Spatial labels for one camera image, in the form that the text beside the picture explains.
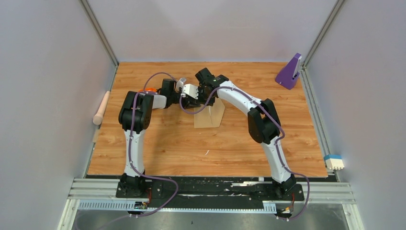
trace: wooden tabletop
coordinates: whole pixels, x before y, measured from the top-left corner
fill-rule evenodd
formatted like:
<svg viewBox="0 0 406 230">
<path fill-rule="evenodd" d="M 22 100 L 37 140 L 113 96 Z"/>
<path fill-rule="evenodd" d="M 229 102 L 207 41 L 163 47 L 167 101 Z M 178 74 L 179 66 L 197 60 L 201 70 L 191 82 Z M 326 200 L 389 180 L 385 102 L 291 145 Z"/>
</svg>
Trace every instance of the wooden tabletop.
<svg viewBox="0 0 406 230">
<path fill-rule="evenodd" d="M 128 91 L 143 88 L 154 73 L 198 85 L 195 74 L 207 67 L 223 74 L 254 97 L 273 100 L 286 138 L 282 148 L 289 167 L 307 176 L 326 177 L 313 122 L 300 81 L 292 90 L 275 82 L 285 63 L 269 62 L 134 62 L 120 63 L 106 108 L 88 174 L 121 175 L 126 142 L 118 114 Z M 148 87 L 160 88 L 166 75 L 157 75 Z M 218 128 L 193 128 L 193 115 L 179 104 L 153 110 L 145 134 L 144 165 L 148 175 L 270 176 L 260 144 L 248 133 L 247 117 L 230 103 Z"/>
</svg>

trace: wooden rolling pin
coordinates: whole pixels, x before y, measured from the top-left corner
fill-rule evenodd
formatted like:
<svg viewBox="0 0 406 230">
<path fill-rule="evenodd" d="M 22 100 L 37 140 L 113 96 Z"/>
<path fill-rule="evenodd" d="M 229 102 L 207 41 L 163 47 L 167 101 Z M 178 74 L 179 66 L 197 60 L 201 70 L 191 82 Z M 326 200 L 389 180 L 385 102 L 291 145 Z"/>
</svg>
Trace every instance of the wooden rolling pin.
<svg viewBox="0 0 406 230">
<path fill-rule="evenodd" d="M 104 111 L 106 111 L 107 102 L 109 101 L 110 91 L 107 91 L 101 101 L 99 110 L 97 111 L 96 115 L 93 117 L 93 123 L 95 125 L 100 125 L 103 121 Z"/>
</svg>

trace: electrical connector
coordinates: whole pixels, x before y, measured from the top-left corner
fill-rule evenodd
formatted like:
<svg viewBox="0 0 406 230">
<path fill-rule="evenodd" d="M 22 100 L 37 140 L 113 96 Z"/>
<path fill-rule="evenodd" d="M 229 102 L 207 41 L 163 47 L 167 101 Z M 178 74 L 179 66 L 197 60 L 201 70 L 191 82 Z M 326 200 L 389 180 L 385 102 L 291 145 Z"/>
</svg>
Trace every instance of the electrical connector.
<svg viewBox="0 0 406 230">
<path fill-rule="evenodd" d="M 326 166 L 329 169 L 340 170 L 344 168 L 344 164 L 340 155 L 327 155 L 324 157 Z"/>
</svg>

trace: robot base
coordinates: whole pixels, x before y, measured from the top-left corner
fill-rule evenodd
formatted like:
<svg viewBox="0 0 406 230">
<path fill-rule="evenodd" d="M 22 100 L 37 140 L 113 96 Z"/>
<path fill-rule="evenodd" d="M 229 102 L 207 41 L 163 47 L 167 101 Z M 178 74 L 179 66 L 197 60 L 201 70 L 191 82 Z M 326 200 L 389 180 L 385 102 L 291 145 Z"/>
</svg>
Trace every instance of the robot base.
<svg viewBox="0 0 406 230">
<path fill-rule="evenodd" d="M 117 198 L 136 198 L 140 197 L 146 190 L 145 178 L 141 176 L 128 176 L 124 173 L 117 185 Z"/>
</svg>

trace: brown paper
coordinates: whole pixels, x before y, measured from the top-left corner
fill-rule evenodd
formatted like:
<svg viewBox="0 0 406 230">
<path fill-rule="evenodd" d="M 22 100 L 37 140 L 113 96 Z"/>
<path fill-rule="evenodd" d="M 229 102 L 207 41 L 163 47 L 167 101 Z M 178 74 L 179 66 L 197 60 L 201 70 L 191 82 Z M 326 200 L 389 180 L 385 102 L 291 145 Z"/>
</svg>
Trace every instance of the brown paper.
<svg viewBox="0 0 406 230">
<path fill-rule="evenodd" d="M 221 120 L 223 119 L 224 109 L 223 102 L 216 98 L 213 106 L 205 107 L 200 113 L 194 115 L 195 128 L 216 128 L 220 127 Z"/>
</svg>

